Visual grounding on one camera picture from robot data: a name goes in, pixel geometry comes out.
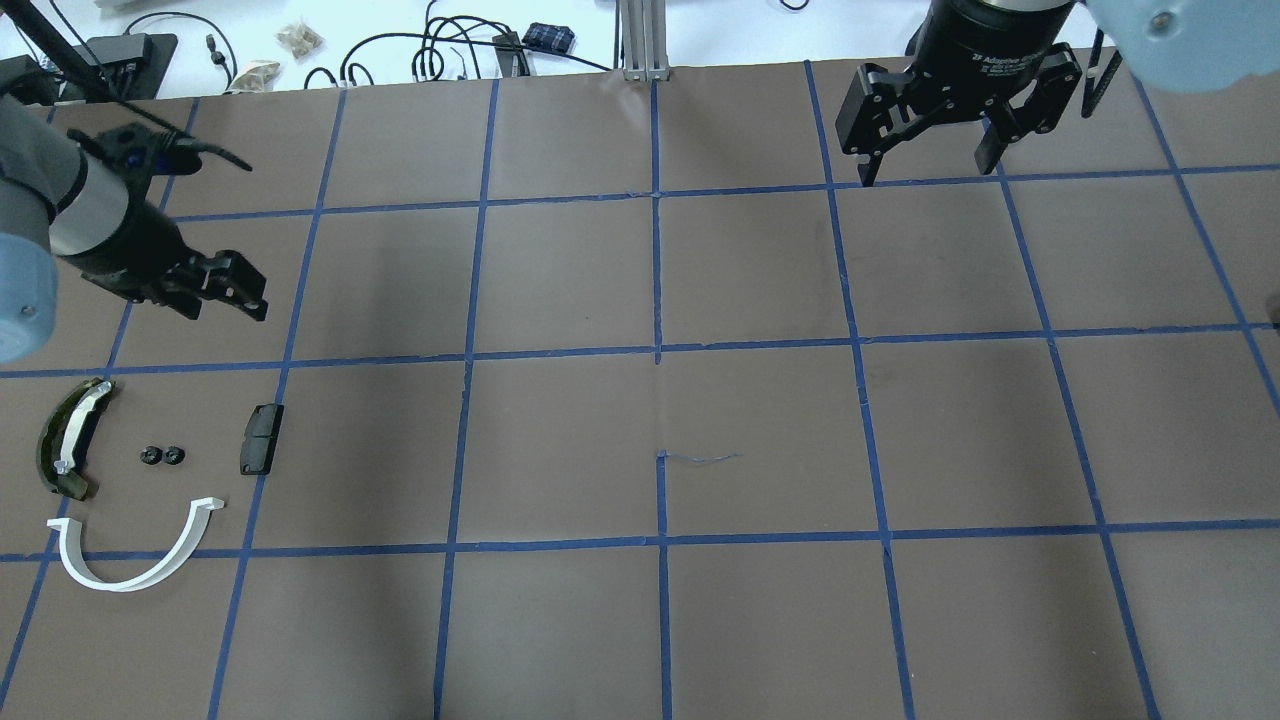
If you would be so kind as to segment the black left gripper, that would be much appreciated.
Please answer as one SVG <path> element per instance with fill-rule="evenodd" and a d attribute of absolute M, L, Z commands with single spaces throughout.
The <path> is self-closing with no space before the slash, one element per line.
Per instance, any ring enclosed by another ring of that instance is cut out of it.
<path fill-rule="evenodd" d="M 61 259 L 83 279 L 131 304 L 152 302 L 192 322 L 200 318 L 201 300 L 229 305 L 255 322 L 268 316 L 266 278 L 244 255 L 221 250 L 202 256 L 146 200 L 101 243 Z"/>

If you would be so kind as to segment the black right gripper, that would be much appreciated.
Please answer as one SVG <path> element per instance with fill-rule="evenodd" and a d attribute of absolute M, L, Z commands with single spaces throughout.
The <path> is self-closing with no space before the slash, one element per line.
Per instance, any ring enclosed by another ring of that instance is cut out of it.
<path fill-rule="evenodd" d="M 841 152 L 872 187 L 884 155 L 937 126 L 973 123 L 991 97 L 977 169 L 995 172 L 1010 145 L 1047 135 L 1082 78 L 1075 53 L 1056 44 L 1073 1 L 933 1 L 913 37 L 908 70 L 860 65 L 835 120 Z M 1030 86 L 1023 105 L 1005 99 Z"/>

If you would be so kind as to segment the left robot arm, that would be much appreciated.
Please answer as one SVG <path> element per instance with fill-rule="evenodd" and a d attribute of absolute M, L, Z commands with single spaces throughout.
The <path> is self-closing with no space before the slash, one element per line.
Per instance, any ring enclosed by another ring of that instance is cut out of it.
<path fill-rule="evenodd" d="M 206 154 L 250 170 L 233 152 L 147 113 L 88 136 L 60 132 L 3 97 L 3 361 L 28 357 L 52 337 L 58 261 L 129 304 L 155 304 L 191 320 L 206 302 L 266 318 L 264 274 L 234 250 L 192 249 L 148 200 L 154 177 L 192 176 Z"/>

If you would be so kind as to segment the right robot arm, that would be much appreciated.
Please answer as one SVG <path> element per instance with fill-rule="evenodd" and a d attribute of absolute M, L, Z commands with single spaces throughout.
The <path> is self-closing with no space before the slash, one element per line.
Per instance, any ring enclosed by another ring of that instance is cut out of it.
<path fill-rule="evenodd" d="M 873 186 L 884 155 L 937 126 L 986 123 L 983 176 L 1029 135 L 1047 135 L 1075 95 L 1091 117 L 1116 73 L 1175 94 L 1207 94 L 1277 70 L 1275 1 L 1088 1 L 1087 61 L 1060 40 L 1071 1 L 933 1 L 908 45 L 906 70 L 867 63 L 835 132 Z"/>

